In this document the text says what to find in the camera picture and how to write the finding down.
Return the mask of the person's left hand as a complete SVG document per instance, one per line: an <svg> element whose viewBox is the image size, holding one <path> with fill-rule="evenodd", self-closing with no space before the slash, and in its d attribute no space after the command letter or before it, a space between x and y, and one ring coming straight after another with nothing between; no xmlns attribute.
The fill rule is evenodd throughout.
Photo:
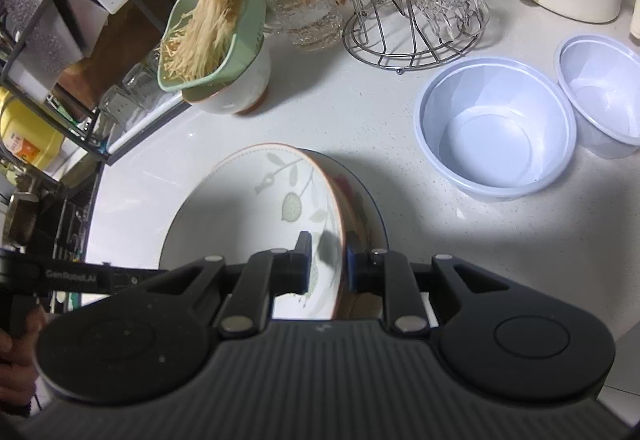
<svg viewBox="0 0 640 440"><path fill-rule="evenodd" d="M38 374L35 368L35 345L47 314L37 305L25 317L26 333L12 338L1 332L1 411L21 417L30 414L30 402L36 394Z"/></svg>

